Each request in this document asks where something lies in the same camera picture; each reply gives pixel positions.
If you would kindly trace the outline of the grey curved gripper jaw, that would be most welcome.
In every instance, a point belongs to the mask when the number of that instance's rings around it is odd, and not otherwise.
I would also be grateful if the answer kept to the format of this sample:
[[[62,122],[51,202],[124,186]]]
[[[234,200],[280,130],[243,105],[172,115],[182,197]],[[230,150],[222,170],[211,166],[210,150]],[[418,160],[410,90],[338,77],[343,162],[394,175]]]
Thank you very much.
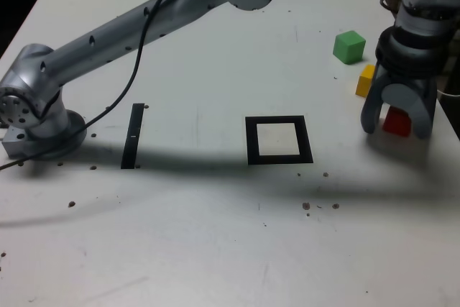
[[[436,81],[430,79],[415,85],[392,83],[382,92],[382,100],[408,114],[413,134],[418,139],[431,136],[437,98]]]
[[[367,134],[373,134],[377,128],[383,104],[382,92],[387,85],[387,71],[380,64],[376,64],[360,117],[362,129]]]

